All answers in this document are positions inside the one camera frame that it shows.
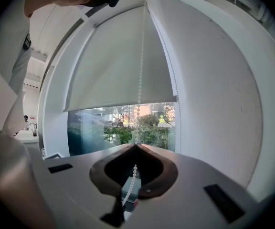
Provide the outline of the white ceiling pipes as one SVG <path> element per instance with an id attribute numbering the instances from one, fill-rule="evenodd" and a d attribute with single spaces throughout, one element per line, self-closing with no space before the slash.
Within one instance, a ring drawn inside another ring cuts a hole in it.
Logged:
<path id="1" fill-rule="evenodd" d="M 250 14 L 259 23 L 271 23 L 273 16 L 262 0 L 234 0 L 234 4 Z"/>

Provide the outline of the person's white t-shirt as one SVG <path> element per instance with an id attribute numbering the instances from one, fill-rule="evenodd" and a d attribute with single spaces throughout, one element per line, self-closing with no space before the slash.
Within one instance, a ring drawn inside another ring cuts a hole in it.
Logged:
<path id="1" fill-rule="evenodd" d="M 30 19 L 25 0 L 13 0 L 0 16 L 0 130 L 14 135 L 21 131 L 23 82 L 31 57 Z"/>

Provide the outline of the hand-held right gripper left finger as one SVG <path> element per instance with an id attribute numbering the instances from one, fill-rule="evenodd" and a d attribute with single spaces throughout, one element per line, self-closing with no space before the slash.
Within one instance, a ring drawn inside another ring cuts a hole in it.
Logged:
<path id="1" fill-rule="evenodd" d="M 114 227 L 120 227 L 125 222 L 122 188 L 129 176 L 132 175 L 136 163 L 135 153 L 136 145 L 127 145 L 123 149 L 97 161 L 90 169 L 89 177 L 97 189 L 102 194 L 115 198 L 111 212 L 100 218 Z"/>

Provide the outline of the white roller blind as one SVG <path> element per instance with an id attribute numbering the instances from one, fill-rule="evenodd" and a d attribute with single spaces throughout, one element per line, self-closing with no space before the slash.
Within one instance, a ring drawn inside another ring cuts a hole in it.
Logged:
<path id="1" fill-rule="evenodd" d="M 166 56 L 144 7 L 97 27 L 74 70 L 66 111 L 175 102 Z"/>

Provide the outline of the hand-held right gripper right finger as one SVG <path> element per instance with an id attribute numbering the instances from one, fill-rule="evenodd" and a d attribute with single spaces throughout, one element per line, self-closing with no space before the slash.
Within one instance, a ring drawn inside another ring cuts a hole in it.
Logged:
<path id="1" fill-rule="evenodd" d="M 178 178 L 178 168 L 173 161 L 141 144 L 136 145 L 135 164 L 141 180 L 139 199 L 164 195 Z"/>

